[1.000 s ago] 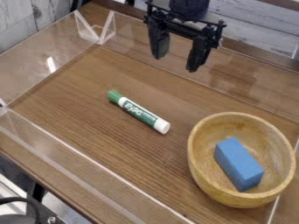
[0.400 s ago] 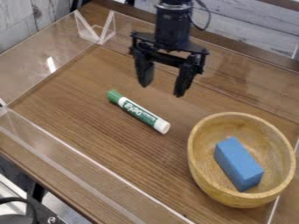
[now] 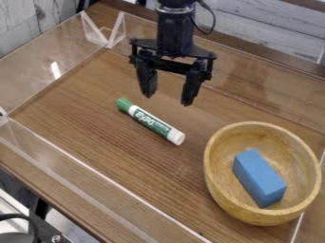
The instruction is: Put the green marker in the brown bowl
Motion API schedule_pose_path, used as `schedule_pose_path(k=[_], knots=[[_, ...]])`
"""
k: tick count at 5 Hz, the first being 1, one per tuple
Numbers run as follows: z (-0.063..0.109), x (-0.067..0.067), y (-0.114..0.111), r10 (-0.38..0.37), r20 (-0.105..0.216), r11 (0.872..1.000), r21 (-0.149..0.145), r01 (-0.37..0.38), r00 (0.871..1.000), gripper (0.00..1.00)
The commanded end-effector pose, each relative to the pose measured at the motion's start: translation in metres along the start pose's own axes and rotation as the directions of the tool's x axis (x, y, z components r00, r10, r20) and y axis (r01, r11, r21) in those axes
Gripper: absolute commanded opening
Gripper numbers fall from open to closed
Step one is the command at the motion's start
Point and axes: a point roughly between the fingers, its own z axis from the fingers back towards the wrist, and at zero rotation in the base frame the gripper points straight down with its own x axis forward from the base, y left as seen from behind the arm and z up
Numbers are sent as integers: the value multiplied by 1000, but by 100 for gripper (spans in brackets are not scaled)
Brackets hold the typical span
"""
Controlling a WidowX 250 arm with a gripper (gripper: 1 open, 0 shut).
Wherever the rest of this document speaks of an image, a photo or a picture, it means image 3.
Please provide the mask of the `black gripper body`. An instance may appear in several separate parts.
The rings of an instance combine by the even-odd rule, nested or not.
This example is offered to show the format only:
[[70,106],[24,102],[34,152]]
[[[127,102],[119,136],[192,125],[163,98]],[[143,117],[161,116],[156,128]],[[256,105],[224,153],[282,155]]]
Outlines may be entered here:
[[206,71],[206,80],[212,76],[215,54],[194,44],[194,30],[204,34],[195,22],[194,5],[159,5],[157,32],[155,39],[129,40],[132,53],[129,63],[136,67],[136,57],[151,61],[156,71],[163,70],[187,76],[191,69]]

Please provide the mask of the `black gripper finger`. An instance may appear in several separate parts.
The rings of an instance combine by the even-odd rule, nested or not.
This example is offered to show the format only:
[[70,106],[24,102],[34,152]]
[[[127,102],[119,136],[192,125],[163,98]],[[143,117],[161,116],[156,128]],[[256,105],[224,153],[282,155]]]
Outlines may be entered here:
[[136,57],[136,74],[140,92],[151,98],[157,88],[157,71],[149,60]]
[[206,81],[206,71],[194,68],[188,71],[185,76],[185,83],[181,91],[181,105],[190,106],[194,98],[198,95],[200,84]]

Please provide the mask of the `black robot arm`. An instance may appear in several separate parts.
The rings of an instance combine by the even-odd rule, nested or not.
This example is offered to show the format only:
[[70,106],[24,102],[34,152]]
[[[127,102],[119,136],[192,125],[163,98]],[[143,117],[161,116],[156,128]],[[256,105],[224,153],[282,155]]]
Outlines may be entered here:
[[212,62],[216,56],[198,47],[192,41],[194,30],[211,34],[195,23],[195,4],[199,4],[215,18],[211,7],[203,0],[157,0],[157,34],[155,39],[129,40],[132,53],[129,63],[136,68],[141,94],[149,98],[157,88],[157,71],[185,76],[180,103],[192,104],[202,83],[212,78]]

